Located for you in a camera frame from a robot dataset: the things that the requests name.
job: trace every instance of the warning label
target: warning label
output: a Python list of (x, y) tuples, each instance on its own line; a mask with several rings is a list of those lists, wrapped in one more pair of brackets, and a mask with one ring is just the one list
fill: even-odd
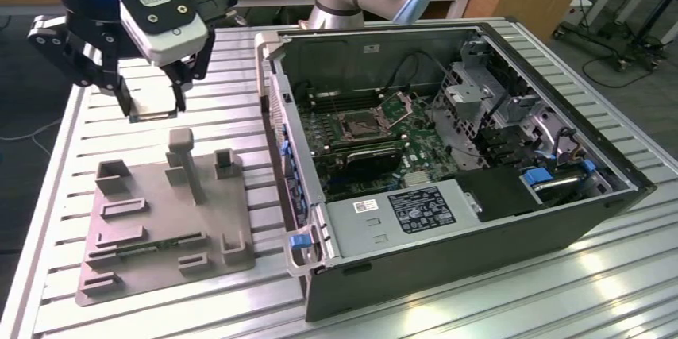
[(416, 233), (456, 222), (437, 187), (388, 196), (400, 228)]

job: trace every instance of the slotted aluminum surface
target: slotted aluminum surface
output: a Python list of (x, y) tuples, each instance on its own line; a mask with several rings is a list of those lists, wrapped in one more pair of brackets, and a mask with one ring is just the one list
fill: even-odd
[[(0, 333), (49, 338), (675, 335), (675, 161), (519, 25), (499, 18), (463, 21), (489, 22), (658, 184), (656, 192), (632, 211), (607, 220), (560, 252), (305, 323), (300, 286), (285, 272), (279, 240), (283, 218), (257, 107), (253, 36), (261, 29), (221, 30), (208, 77), (186, 93), (188, 112), (177, 119), (130, 125), (120, 117), (113, 98), (96, 94), (92, 88), (73, 92), (72, 115), (65, 116), (73, 118), (72, 128), (65, 125), (60, 131), (64, 157), (50, 164), (62, 164), (58, 184), (45, 184), (42, 194), (52, 195), (50, 203), (42, 213), (36, 210), (36, 219), (42, 221), (33, 221), (45, 227), (44, 243), (34, 258), (22, 259), (25, 263), (38, 262), (33, 277), (13, 284), (8, 309), (16, 313), (22, 307), (22, 313), (14, 324), (2, 322)], [(158, 70), (141, 60), (128, 61), (122, 74), (130, 87), (165, 81)], [(94, 166), (118, 157), (129, 165), (158, 161), (166, 131), (176, 126), (192, 127), (194, 154), (229, 147), (242, 157), (256, 266), (245, 272), (78, 307), (73, 293)]]

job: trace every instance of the circuit board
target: circuit board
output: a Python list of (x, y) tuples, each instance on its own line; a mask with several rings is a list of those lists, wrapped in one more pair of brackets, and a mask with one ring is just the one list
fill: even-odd
[(416, 179), (425, 183), (456, 173), (428, 108), (421, 98), (395, 92), (372, 108), (329, 113), (300, 110), (327, 201), (404, 188), (407, 179), (415, 179), (408, 174), (419, 175)]

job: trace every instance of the open computer tower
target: open computer tower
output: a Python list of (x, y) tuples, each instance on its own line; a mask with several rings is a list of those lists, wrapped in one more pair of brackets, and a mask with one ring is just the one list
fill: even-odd
[(565, 248), (654, 190), (487, 24), (280, 31), (268, 52), (308, 322)]

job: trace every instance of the floor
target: floor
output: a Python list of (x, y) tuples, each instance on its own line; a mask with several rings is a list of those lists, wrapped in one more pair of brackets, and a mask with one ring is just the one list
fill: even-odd
[[(632, 28), (639, 27), (659, 0), (647, 0), (628, 20)], [(615, 7), (622, 0), (608, 4)], [(14, 137), (30, 133), (37, 127), (60, 118), (69, 94), (69, 84), (58, 71), (38, 56), (24, 40), (30, 17), (14, 17), (9, 26), (0, 31), (0, 136)], [(664, 13), (655, 28), (663, 35), (678, 20), (678, 3)], [(567, 64), (580, 71), (590, 59), (604, 56), (600, 47), (565, 36), (548, 47)], [(624, 89), (596, 86), (599, 92), (638, 124), (664, 150), (678, 157), (678, 44), (667, 48), (668, 62), (655, 73)], [(644, 71), (631, 68), (619, 74), (603, 63), (595, 63), (590, 74), (598, 81), (619, 84), (643, 75)], [(58, 126), (38, 135), (38, 140), (50, 150)], [(49, 158), (28, 139), (16, 143), (0, 142), (0, 312), (9, 290), (17, 250), (28, 230), (34, 203), (38, 197), (44, 172)]]
[[(610, 0), (607, 7), (614, 10), (623, 0)], [(638, 31), (644, 18), (650, 15), (660, 0), (643, 0), (635, 9), (634, 16), (627, 20), (628, 26)], [(598, 16), (592, 30), (606, 21), (612, 20), (611, 12)], [(678, 2), (672, 1), (664, 11), (651, 35), (662, 37), (678, 21)], [(567, 62), (567, 65), (581, 74), (581, 65), (591, 59), (606, 56), (608, 51), (598, 45), (581, 40), (576, 35), (565, 35), (559, 41), (551, 41), (548, 48)], [(656, 141), (662, 148), (678, 157), (678, 44), (664, 49), (668, 59), (656, 68), (654, 74), (623, 89), (608, 89), (594, 85), (600, 94), (614, 106), (626, 114), (634, 123)], [(598, 62), (587, 67), (588, 74), (600, 82), (619, 85), (635, 79), (647, 72), (632, 67), (624, 73), (618, 73), (606, 63)]]

